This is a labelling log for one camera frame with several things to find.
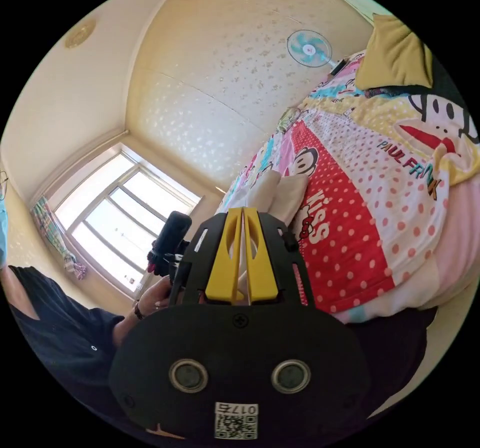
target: qr code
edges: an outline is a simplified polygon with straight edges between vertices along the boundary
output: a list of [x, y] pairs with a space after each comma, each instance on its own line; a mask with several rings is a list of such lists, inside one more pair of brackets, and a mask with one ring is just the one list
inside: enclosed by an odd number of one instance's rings
[[215, 407], [215, 438], [256, 440], [258, 406], [217, 403]]

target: yellow pillow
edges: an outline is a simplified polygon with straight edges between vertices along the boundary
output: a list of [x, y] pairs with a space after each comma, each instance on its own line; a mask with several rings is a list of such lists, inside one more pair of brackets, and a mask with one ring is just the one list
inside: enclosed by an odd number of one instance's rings
[[355, 77], [359, 90], [433, 84], [432, 52], [398, 18], [373, 15], [373, 33]]

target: electric fan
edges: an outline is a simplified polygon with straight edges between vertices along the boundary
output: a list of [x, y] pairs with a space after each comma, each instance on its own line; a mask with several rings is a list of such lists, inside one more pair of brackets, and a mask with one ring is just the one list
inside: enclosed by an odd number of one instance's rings
[[286, 41], [291, 57], [301, 65], [309, 68], [319, 68], [327, 63], [335, 67], [332, 61], [332, 47], [321, 34], [309, 29], [301, 29], [292, 33]]

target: bedsheet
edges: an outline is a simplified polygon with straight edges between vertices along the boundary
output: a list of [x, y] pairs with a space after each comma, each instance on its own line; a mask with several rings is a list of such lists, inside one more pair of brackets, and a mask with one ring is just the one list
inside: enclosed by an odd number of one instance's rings
[[[219, 208], [268, 170], [307, 174], [291, 228], [317, 308], [345, 323], [441, 300], [480, 267], [475, 206], [462, 211], [465, 197], [480, 198], [472, 118], [438, 96], [366, 98], [355, 86], [364, 53], [305, 98], [299, 119], [263, 145]], [[460, 231], [462, 239], [450, 239]], [[453, 243], [469, 249], [457, 250], [446, 272]]]

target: window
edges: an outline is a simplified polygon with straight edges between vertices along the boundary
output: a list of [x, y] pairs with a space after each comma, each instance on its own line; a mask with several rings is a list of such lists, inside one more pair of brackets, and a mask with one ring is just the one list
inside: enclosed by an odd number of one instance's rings
[[164, 178], [121, 151], [54, 211], [66, 236], [85, 259], [130, 294], [145, 274], [147, 253], [170, 213], [188, 215], [200, 201]]

